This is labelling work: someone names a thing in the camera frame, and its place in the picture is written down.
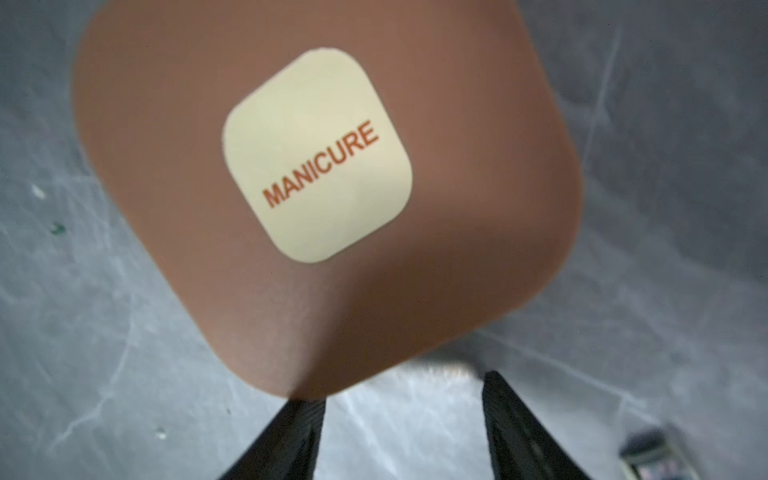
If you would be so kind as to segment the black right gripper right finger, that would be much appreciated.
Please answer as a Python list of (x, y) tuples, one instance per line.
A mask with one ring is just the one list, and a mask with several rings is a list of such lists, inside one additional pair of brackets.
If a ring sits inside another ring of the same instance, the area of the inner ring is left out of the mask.
[(496, 480), (588, 480), (497, 371), (484, 376), (482, 406)]

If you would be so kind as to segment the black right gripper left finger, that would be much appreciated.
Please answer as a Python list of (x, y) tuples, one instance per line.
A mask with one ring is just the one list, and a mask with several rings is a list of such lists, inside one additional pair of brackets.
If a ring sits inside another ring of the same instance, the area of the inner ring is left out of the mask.
[(221, 479), (311, 480), (325, 410), (325, 400), (289, 400)]

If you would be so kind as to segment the brown clipper case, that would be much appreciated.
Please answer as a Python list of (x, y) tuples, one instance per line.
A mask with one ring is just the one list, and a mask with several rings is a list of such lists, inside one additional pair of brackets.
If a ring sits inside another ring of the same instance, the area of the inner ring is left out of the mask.
[(221, 361), (340, 392), (541, 291), (581, 165), (515, 1), (109, 1), (96, 175)]

